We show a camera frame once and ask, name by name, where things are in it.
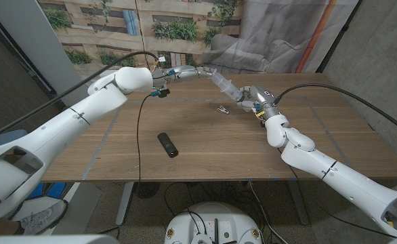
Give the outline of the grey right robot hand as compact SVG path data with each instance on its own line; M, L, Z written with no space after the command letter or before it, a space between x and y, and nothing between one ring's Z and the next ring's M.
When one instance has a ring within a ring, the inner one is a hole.
M236 104L246 112L253 111L255 116L262 121L280 114L279 109L274 104L276 98L270 91L256 85L244 86L241 91L243 97Z

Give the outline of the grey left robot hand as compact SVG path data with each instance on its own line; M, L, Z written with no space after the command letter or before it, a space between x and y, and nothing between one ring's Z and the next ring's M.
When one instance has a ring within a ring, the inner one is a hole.
M195 78L210 78L215 73L216 70L214 68L183 65L164 70L161 78L166 83L179 83Z

